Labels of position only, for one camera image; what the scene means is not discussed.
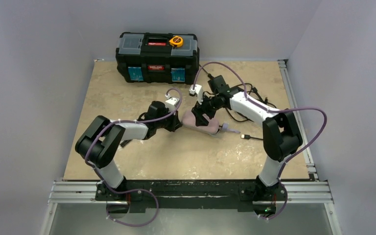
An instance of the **wall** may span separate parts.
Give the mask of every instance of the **wall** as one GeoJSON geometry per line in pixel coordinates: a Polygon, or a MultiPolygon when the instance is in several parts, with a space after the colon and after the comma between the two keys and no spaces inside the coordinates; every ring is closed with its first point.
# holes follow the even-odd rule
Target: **wall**
{"type": "Polygon", "coordinates": [[[39,233],[92,58],[61,0],[0,0],[0,235],[39,233]]]}
{"type": "MultiPolygon", "coordinates": [[[[312,153],[345,234],[376,234],[376,0],[322,1],[288,62],[299,106],[329,115],[312,153]]],[[[313,136],[320,115],[302,113],[313,136]]]]}
{"type": "Polygon", "coordinates": [[[94,58],[114,59],[120,34],[195,33],[202,59],[290,56],[320,0],[68,0],[94,58]]]}

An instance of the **toolbox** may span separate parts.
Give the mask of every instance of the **toolbox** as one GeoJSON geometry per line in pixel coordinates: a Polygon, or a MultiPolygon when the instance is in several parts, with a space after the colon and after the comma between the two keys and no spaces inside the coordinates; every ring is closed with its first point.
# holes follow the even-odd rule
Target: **toolbox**
{"type": "Polygon", "coordinates": [[[117,70],[127,82],[192,84],[200,50],[194,34],[121,34],[116,48],[117,70]]]}

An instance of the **table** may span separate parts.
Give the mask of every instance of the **table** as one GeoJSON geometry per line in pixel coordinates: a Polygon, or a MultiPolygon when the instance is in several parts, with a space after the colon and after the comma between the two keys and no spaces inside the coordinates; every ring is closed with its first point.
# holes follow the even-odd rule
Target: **table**
{"type": "MultiPolygon", "coordinates": [[[[289,108],[289,101],[277,62],[224,62],[244,80],[257,87],[259,94],[279,109],[289,108]]],[[[116,62],[95,62],[83,109],[71,147],[64,180],[98,179],[75,152],[74,145],[97,115],[110,119],[137,119],[153,100],[165,101],[165,92],[176,87],[183,93],[179,110],[190,110],[196,98],[188,95],[189,85],[164,83],[126,83],[116,69],[116,62]]],[[[223,75],[228,85],[239,84],[231,72],[220,65],[205,69],[212,75],[223,75]]],[[[209,90],[208,77],[202,72],[198,84],[209,90]]],[[[215,115],[220,123],[254,137],[262,129],[252,122],[237,123],[224,109],[215,115]]],[[[262,141],[244,140],[239,134],[220,133],[217,137],[182,127],[176,132],[157,131],[149,140],[134,140],[116,152],[114,161],[127,179],[254,179],[262,170],[266,154],[262,141]]],[[[302,154],[286,166],[283,179],[308,179],[302,154]]]]}

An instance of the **wooden board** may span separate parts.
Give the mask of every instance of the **wooden board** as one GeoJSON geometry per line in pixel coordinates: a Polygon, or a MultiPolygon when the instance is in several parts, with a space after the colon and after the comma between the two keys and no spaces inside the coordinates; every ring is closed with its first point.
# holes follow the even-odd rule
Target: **wooden board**
{"type": "MultiPolygon", "coordinates": [[[[252,83],[263,97],[280,109],[289,108],[277,62],[226,62],[245,82],[252,83]]],[[[96,62],[84,101],[73,146],[64,174],[65,180],[92,180],[97,176],[74,151],[74,145],[97,115],[110,119],[134,120],[147,111],[153,100],[165,101],[171,86],[183,93],[180,115],[190,110],[196,98],[188,95],[189,85],[163,83],[126,83],[116,69],[116,62],[96,62]]],[[[219,65],[206,66],[214,76],[223,75],[227,84],[239,84],[229,70],[219,65]]],[[[201,73],[198,83],[209,90],[207,76],[201,73]]],[[[252,122],[237,123],[225,110],[215,116],[220,123],[242,134],[262,137],[262,129],[252,122]]],[[[218,137],[185,127],[176,132],[158,130],[146,141],[135,140],[119,149],[115,162],[127,179],[254,179],[261,171],[266,154],[262,141],[244,140],[239,134],[222,133],[218,137]]],[[[307,179],[303,155],[294,158],[282,178],[307,179]]]]}

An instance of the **tape measure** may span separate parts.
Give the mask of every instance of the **tape measure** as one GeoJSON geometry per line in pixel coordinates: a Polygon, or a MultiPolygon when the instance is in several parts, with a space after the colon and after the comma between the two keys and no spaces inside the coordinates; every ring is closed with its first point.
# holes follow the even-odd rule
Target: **tape measure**
{"type": "Polygon", "coordinates": [[[175,36],[169,40],[169,44],[173,47],[182,47],[184,40],[180,36],[175,36]]]}

